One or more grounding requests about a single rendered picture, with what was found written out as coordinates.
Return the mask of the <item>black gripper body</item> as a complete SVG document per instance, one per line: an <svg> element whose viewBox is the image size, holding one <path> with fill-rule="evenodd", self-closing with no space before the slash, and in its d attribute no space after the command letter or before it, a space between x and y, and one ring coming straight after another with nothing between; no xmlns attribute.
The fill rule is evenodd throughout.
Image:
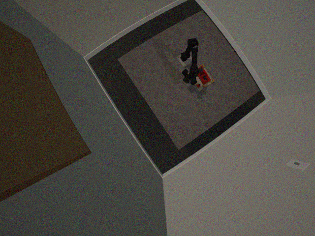
<svg viewBox="0 0 315 236"><path fill-rule="evenodd" d="M187 76L190 78L190 76L189 76L189 74L188 74L187 72L188 72L188 70L185 69L184 71L182 71L182 74L183 74L183 75L187 75Z"/></svg>

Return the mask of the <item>red toy car body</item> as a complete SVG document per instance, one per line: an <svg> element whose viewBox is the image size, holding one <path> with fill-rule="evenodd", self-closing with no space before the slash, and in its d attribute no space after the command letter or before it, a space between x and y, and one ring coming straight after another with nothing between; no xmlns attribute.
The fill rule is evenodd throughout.
<svg viewBox="0 0 315 236"><path fill-rule="evenodd" d="M201 66L200 68L198 68L199 73L198 73L198 77L200 79L200 81L202 82L202 84L206 84L207 82L211 81L211 79L209 78L209 76L207 75L205 69L203 68L203 66Z"/></svg>

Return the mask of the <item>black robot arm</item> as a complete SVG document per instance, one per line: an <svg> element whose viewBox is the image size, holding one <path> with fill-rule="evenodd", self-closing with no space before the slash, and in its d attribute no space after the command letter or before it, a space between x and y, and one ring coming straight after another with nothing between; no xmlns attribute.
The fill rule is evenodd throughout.
<svg viewBox="0 0 315 236"><path fill-rule="evenodd" d="M195 48L195 46L198 46L198 41L195 38L188 39L188 46L185 52L181 53L181 60L184 62L188 58L190 58L190 51L192 52L192 66L190 67L189 70L189 76L190 78L186 75L183 79L185 83L189 83L189 80L191 81L191 84L196 84L196 77L198 77L198 66L197 66L197 52L198 52L198 47ZM193 48L194 47L194 48Z"/></svg>

